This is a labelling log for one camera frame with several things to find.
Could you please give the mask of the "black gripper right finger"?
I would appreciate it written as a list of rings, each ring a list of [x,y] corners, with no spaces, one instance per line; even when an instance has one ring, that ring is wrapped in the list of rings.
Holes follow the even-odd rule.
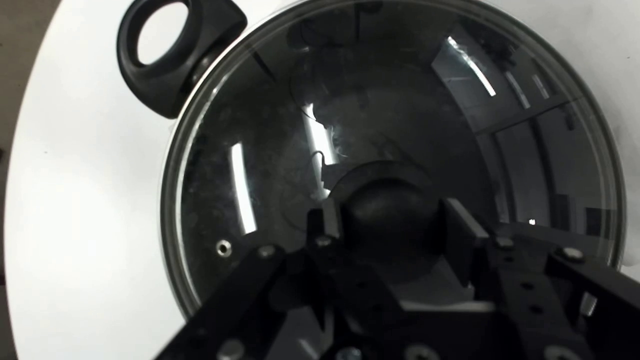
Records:
[[[487,313],[465,314],[481,360],[640,360],[640,285],[570,233],[487,233],[455,198],[441,204],[445,261]]]

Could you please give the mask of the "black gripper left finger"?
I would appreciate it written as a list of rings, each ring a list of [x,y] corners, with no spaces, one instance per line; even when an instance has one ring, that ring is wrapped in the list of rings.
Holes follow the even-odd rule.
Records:
[[[295,309],[310,309],[328,336],[319,360],[349,348],[363,360],[403,358],[407,314],[372,269],[322,233],[311,211],[300,251],[262,245],[244,256],[155,360],[267,360]]]

